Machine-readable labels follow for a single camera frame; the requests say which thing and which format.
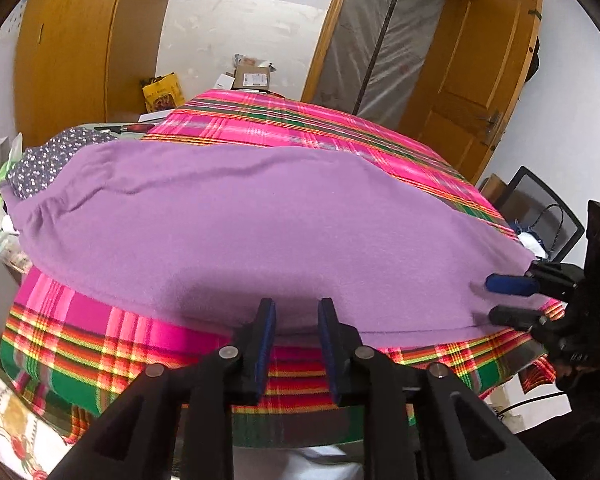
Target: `purple fleece blanket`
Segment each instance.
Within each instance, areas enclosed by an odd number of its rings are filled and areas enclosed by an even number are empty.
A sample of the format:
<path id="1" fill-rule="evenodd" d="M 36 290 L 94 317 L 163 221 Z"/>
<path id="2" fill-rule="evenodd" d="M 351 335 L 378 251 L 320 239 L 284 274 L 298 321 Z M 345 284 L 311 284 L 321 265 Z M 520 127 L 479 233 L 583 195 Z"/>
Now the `purple fleece blanket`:
<path id="1" fill-rule="evenodd" d="M 422 346 L 494 332 L 497 303 L 546 299 L 487 292 L 533 254 L 350 153 L 118 140 L 32 198 L 0 191 L 43 272 L 194 328 L 225 332 L 272 297 L 278 332 L 301 335 L 330 296 L 365 343 Z"/>

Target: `metal screw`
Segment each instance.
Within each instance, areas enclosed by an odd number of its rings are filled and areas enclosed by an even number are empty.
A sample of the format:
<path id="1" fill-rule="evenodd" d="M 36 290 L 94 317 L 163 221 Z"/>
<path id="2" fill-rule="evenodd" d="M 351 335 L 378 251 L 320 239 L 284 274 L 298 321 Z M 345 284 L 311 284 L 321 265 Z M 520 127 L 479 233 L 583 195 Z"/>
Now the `metal screw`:
<path id="1" fill-rule="evenodd" d="M 359 346 L 356 348 L 356 357 L 359 359 L 371 359 L 376 351 L 371 346 Z"/>
<path id="2" fill-rule="evenodd" d="M 161 364 L 148 365 L 144 373 L 149 377 L 160 377 L 164 373 L 164 366 Z"/>
<path id="3" fill-rule="evenodd" d="M 441 379 L 449 374 L 449 368 L 442 363 L 433 363 L 431 366 L 429 366 L 429 373 L 434 377 Z"/>
<path id="4" fill-rule="evenodd" d="M 218 354 L 222 359 L 233 359 L 238 357 L 240 351 L 235 346 L 223 346 L 218 350 Z"/>

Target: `door handle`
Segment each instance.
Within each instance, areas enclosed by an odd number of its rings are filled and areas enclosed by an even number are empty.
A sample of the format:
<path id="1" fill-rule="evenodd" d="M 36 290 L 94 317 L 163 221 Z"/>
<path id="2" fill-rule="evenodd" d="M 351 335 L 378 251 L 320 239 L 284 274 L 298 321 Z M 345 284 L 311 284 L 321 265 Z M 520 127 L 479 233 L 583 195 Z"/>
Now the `door handle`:
<path id="1" fill-rule="evenodd" d="M 478 120 L 486 121 L 487 123 L 487 127 L 484 129 L 484 140 L 481 141 L 484 145 L 491 145 L 496 126 L 500 123 L 501 118 L 502 113 L 500 113 L 497 108 L 493 111 L 493 114 L 491 114 L 490 117 L 478 117 Z"/>

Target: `black mesh chair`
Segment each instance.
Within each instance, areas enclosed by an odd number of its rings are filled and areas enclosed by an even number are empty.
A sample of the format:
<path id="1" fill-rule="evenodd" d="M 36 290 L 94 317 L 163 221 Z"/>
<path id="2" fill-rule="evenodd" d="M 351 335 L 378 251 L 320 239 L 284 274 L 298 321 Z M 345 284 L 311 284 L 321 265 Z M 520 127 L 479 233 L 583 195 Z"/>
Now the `black mesh chair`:
<path id="1" fill-rule="evenodd" d="M 529 228 L 553 262 L 561 262 L 584 234 L 573 211 L 537 175 L 522 166 L 494 207 L 511 225 Z"/>

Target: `yellow bag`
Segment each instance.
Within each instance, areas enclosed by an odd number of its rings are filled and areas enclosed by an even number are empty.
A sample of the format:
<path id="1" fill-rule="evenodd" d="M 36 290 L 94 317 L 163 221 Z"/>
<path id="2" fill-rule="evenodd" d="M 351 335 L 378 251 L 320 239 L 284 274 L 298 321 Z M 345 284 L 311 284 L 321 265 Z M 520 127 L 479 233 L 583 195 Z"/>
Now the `yellow bag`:
<path id="1" fill-rule="evenodd" d="M 142 93 L 147 112 L 171 110 L 186 102 L 178 76 L 174 72 L 142 81 Z"/>

